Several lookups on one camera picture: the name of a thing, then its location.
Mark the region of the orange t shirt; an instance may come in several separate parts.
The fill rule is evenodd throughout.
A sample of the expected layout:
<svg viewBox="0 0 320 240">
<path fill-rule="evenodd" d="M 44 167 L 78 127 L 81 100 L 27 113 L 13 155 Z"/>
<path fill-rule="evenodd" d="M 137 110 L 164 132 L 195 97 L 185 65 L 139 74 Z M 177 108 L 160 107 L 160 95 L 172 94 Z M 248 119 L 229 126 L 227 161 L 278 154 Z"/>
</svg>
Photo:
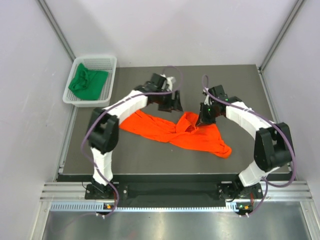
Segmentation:
<svg viewBox="0 0 320 240">
<path fill-rule="evenodd" d="M 232 154 L 232 148 L 222 139 L 217 125 L 196 126 L 198 117 L 198 114 L 186 111 L 174 123 L 138 110 L 125 119 L 119 128 L 153 141 L 227 159 Z"/>
</svg>

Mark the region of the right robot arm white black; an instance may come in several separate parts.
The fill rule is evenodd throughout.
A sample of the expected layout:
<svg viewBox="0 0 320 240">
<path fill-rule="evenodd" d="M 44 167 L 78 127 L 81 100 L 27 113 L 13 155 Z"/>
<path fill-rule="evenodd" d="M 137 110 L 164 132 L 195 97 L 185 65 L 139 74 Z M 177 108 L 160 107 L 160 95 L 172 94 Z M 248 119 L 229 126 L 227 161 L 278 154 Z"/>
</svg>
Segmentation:
<svg viewBox="0 0 320 240">
<path fill-rule="evenodd" d="M 238 97 L 229 97 L 222 85 L 204 88 L 197 126 L 209 126 L 223 116 L 254 140 L 253 161 L 232 181 L 232 199 L 245 198 L 270 173 L 293 162 L 295 153 L 289 126 L 274 123 L 254 112 Z"/>
</svg>

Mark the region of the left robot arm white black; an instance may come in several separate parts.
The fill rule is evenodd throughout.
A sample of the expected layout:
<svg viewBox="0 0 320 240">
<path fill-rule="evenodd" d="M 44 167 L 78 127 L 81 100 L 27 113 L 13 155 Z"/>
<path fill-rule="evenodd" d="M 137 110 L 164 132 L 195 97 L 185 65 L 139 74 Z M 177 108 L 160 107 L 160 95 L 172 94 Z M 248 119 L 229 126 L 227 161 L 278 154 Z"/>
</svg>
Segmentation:
<svg viewBox="0 0 320 240">
<path fill-rule="evenodd" d="M 86 133 L 94 166 L 92 181 L 87 187 L 89 199 L 107 199 L 116 193 L 111 183 L 112 155 L 124 120 L 150 104 L 158 104 L 158 110 L 163 112 L 183 110 L 180 91 L 173 89 L 175 82 L 173 76 L 154 73 L 150 80 L 135 87 L 115 104 L 93 110 Z"/>
</svg>

